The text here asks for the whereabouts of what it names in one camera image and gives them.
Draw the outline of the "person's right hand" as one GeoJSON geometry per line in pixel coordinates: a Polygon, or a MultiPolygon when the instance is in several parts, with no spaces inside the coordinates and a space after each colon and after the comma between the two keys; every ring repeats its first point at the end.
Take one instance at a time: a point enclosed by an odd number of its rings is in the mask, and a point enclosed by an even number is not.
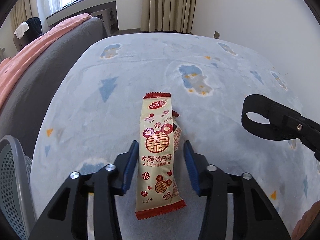
{"type": "Polygon", "coordinates": [[[291,238],[296,240],[300,239],[304,233],[306,233],[307,229],[309,226],[312,224],[314,219],[316,218],[317,214],[319,213],[319,206],[320,206],[320,201],[315,202],[312,207],[304,213],[302,218],[298,221],[296,224],[291,238]]]}

